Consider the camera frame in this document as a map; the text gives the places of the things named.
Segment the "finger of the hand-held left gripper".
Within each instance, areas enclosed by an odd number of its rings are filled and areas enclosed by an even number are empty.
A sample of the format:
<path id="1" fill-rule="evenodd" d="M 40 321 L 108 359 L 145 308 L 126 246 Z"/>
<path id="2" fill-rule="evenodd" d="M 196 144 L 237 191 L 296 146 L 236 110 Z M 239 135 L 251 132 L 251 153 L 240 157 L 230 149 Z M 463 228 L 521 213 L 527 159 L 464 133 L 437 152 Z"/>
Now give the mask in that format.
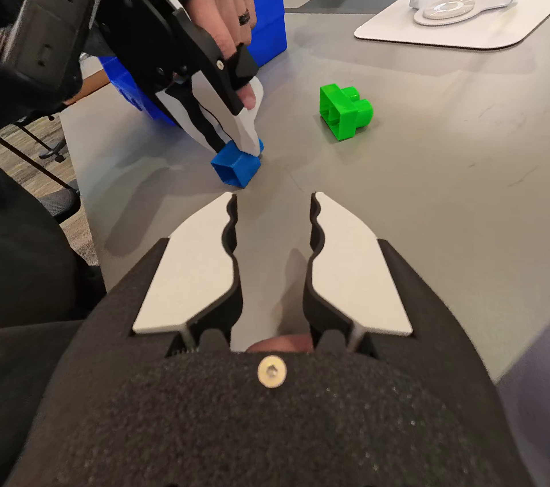
<path id="1" fill-rule="evenodd" d="M 212 153 L 219 153 L 229 142 L 217 118 L 194 96 L 190 82 L 174 82 L 155 93 L 160 109 L 194 141 Z"/>
<path id="2" fill-rule="evenodd" d="M 256 97 L 254 109 L 242 109 L 233 116 L 217 95 L 204 75 L 193 75 L 191 78 L 193 95 L 206 119 L 212 124 L 218 136 L 228 142 L 232 140 L 238 149 L 250 155 L 260 154 L 260 141 L 256 132 L 255 121 L 264 97 L 264 88 L 258 77 L 250 81 Z"/>

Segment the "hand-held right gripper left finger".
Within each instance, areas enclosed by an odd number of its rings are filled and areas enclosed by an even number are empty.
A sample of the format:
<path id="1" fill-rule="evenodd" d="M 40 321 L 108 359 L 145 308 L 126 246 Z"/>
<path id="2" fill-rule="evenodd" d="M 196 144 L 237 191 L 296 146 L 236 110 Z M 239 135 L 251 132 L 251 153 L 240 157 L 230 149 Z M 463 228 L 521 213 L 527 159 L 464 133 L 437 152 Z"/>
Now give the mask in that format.
<path id="1" fill-rule="evenodd" d="M 178 333 L 187 351 L 219 330 L 230 343 L 243 310 L 235 227 L 237 195 L 223 193 L 181 223 L 166 248 L 133 324 L 137 335 Z"/>

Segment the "wood-edged grey table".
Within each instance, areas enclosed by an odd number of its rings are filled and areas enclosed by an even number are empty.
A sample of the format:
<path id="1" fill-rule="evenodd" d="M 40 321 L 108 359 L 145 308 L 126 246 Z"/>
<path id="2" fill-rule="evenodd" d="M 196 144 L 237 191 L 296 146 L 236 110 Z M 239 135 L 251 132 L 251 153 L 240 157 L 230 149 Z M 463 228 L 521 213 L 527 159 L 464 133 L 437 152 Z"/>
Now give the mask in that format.
<path id="1" fill-rule="evenodd" d="M 80 71 L 83 80 L 81 89 L 75 96 L 64 101 L 66 106 L 86 98 L 109 84 L 109 78 L 98 57 L 83 54 L 80 58 Z"/>

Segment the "person's right hand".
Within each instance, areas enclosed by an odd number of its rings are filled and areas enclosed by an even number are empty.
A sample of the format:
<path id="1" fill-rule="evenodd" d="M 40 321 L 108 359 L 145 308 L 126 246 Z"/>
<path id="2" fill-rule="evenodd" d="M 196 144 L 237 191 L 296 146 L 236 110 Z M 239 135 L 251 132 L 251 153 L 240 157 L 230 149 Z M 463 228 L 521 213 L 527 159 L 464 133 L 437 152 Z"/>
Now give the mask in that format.
<path id="1" fill-rule="evenodd" d="M 314 347 L 310 334 L 289 334 L 258 341 L 252 344 L 246 351 L 260 353 L 312 353 Z"/>

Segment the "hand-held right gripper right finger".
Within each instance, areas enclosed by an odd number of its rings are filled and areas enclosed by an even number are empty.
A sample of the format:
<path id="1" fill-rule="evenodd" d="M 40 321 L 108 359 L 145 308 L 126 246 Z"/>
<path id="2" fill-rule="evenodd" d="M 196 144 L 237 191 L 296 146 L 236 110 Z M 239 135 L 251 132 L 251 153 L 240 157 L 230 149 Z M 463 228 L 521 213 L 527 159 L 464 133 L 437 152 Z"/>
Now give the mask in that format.
<path id="1" fill-rule="evenodd" d="M 325 193 L 312 193 L 309 218 L 304 316 L 313 347 L 332 331 L 352 352 L 368 335 L 411 336 L 413 327 L 375 233 Z"/>

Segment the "black office chair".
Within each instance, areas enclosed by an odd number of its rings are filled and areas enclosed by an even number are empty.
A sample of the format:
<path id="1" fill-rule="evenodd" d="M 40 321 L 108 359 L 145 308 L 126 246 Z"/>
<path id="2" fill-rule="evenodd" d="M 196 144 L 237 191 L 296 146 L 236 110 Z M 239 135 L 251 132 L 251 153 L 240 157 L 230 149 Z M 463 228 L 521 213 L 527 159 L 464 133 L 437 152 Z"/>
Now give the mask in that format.
<path id="1" fill-rule="evenodd" d="M 45 148 L 46 152 L 39 155 L 40 159 L 54 158 L 58 163 L 65 161 L 65 156 L 62 154 L 62 149 L 66 147 L 66 140 L 62 138 L 55 147 L 49 147 L 43 140 L 39 139 L 33 133 L 31 133 L 26 127 L 33 123 L 34 121 L 47 117 L 49 120 L 53 120 L 54 116 L 62 111 L 64 111 L 68 106 L 64 103 L 61 105 L 42 110 L 42 111 L 33 111 L 26 116 L 12 122 L 12 125 L 20 129 L 23 133 L 30 136 L 32 140 L 40 144 Z M 1 139 L 1 146 L 10 151 L 12 154 L 16 155 L 21 160 L 30 164 L 39 172 L 45 174 L 48 178 L 54 181 L 60 186 L 58 191 L 52 192 L 45 196 L 39 197 L 38 201 L 45 207 L 49 214 L 58 222 L 62 224 L 67 219 L 71 218 L 73 215 L 77 214 L 81 207 L 80 200 L 80 191 L 76 180 L 68 183 L 57 176 L 53 175 L 41 164 L 32 160 L 26 154 L 22 153 L 16 147 L 12 146 L 6 140 Z"/>

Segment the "blue single-stud toy block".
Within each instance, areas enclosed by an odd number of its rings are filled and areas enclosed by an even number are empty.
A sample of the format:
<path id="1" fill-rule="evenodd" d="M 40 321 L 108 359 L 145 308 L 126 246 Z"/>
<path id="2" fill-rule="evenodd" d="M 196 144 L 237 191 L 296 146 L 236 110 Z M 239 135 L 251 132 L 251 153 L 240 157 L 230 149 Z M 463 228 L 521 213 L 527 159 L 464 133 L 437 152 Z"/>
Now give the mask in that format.
<path id="1" fill-rule="evenodd" d="M 220 180 L 237 188 L 245 188 L 260 165 L 260 156 L 241 151 L 233 140 L 228 141 L 211 160 L 211 166 Z"/>

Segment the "person's left hand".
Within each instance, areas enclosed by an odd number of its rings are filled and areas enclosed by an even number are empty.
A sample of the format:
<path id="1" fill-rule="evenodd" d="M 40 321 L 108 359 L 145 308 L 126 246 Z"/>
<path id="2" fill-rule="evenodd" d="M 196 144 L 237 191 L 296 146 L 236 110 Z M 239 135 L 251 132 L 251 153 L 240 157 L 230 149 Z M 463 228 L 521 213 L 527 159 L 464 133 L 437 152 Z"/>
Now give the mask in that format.
<path id="1" fill-rule="evenodd" d="M 184 8 L 214 39 L 224 59 L 236 53 L 237 45 L 251 43 L 257 21 L 254 0 L 186 0 Z"/>

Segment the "person's dark trousers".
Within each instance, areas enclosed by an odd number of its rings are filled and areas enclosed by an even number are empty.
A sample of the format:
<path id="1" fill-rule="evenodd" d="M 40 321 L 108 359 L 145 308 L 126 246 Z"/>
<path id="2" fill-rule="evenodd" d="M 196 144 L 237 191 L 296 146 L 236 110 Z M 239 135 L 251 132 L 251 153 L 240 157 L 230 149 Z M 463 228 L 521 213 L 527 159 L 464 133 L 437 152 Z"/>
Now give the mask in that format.
<path id="1" fill-rule="evenodd" d="M 59 359 L 106 293 L 100 268 L 87 264 L 45 206 L 1 170 L 1 485 Z"/>

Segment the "blue plastic bin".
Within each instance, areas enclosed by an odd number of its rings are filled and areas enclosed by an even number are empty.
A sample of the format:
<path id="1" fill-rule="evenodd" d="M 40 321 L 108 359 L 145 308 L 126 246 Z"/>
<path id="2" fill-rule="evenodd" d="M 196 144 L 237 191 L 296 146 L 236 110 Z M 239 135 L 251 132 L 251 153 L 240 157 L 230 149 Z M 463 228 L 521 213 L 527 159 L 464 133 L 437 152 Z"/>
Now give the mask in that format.
<path id="1" fill-rule="evenodd" d="M 287 48 L 285 30 L 285 9 L 283 0 L 254 0 L 257 23 L 252 30 L 248 50 L 256 64 L 261 67 L 277 57 Z M 98 57 L 110 83 L 118 92 L 141 112 L 155 121 L 175 123 L 168 118 L 135 84 L 127 69 L 116 57 Z"/>

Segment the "green two-stud toy block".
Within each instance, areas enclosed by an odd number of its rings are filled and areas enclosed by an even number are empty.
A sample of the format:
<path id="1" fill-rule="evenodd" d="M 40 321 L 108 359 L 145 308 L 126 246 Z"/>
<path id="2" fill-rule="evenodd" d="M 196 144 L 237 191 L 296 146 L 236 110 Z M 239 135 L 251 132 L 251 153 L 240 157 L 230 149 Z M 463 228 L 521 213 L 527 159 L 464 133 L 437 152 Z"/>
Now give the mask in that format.
<path id="1" fill-rule="evenodd" d="M 372 104 L 362 99 L 354 86 L 320 86 L 319 113 L 337 141 L 351 139 L 358 129 L 369 125 L 374 116 Z"/>

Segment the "grey desk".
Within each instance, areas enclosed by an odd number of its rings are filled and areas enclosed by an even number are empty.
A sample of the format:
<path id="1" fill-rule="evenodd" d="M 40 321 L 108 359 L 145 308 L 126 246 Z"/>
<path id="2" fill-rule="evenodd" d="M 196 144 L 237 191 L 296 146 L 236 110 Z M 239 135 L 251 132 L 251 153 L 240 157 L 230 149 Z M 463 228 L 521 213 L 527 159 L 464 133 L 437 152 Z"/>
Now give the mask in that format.
<path id="1" fill-rule="evenodd" d="M 237 193 L 243 351 L 303 332 L 310 198 L 322 191 L 388 240 L 466 330 L 493 380 L 549 326 L 549 20 L 497 52 L 359 41 L 366 13 L 285 16 L 258 73 L 262 166 Z M 374 116 L 337 141 L 320 86 Z"/>

